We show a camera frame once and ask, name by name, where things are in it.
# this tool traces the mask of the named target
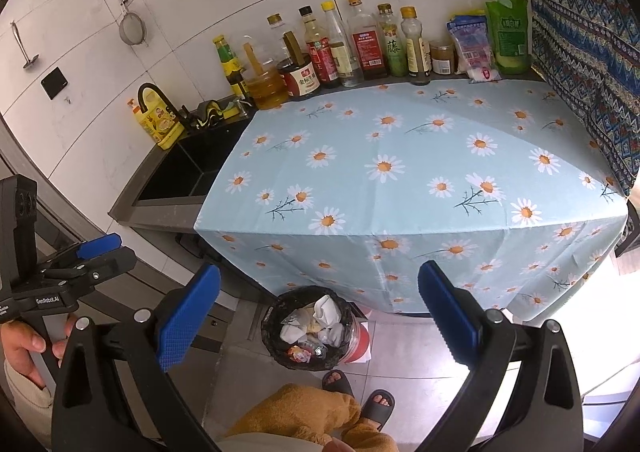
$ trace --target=screw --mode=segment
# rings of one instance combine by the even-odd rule
[[[549,329],[549,331],[551,331],[552,333],[559,333],[560,332],[560,324],[558,322],[556,322],[555,320],[547,320],[546,321],[546,328]]]
[[[87,317],[79,318],[78,321],[76,322],[76,329],[80,329],[81,331],[84,331],[85,329],[87,329],[87,327],[89,327],[90,323],[91,323],[91,320],[89,320]]]
[[[502,319],[504,318],[504,315],[498,309],[488,309],[487,311],[485,311],[485,314],[486,314],[487,320],[489,320],[494,324],[501,323]]]
[[[141,324],[149,320],[149,318],[151,318],[151,311],[148,309],[139,309],[133,314],[133,320]]]

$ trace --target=green plastic pouch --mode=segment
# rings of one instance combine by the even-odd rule
[[[530,67],[527,0],[486,2],[495,61],[504,74],[522,74]]]

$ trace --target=brown pants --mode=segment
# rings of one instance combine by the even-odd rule
[[[263,432],[326,445],[329,433],[343,429],[342,440],[357,451],[398,452],[394,439],[360,418],[360,404],[348,394],[287,384],[258,403],[226,436]]]

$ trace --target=light blue floral tablecloth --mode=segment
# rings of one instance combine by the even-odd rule
[[[626,215],[546,83],[440,80],[257,112],[195,229],[274,294],[320,284],[423,312],[416,277],[433,258],[483,308],[530,319],[588,279]]]

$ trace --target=black slipper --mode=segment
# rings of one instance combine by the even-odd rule
[[[380,403],[374,402],[373,399],[377,395],[380,395],[383,398],[385,398],[389,402],[389,405],[386,406],[386,405],[381,405]],[[374,390],[371,394],[369,394],[369,397],[367,398],[367,403],[365,403],[364,406],[362,407],[360,417],[367,418],[367,419],[370,419],[371,421],[376,421],[380,423],[380,427],[378,428],[378,430],[382,430],[382,427],[384,427],[385,423],[391,417],[391,413],[394,411],[395,406],[396,406],[396,400],[391,395],[391,393],[379,388],[378,390]]]
[[[335,380],[328,384],[326,381],[329,379],[329,376],[337,372],[340,374],[340,380]],[[341,392],[343,394],[349,394],[353,398],[353,390],[351,389],[351,384],[347,379],[347,376],[339,369],[334,369],[333,371],[327,372],[322,378],[322,389],[327,390],[328,392]]]

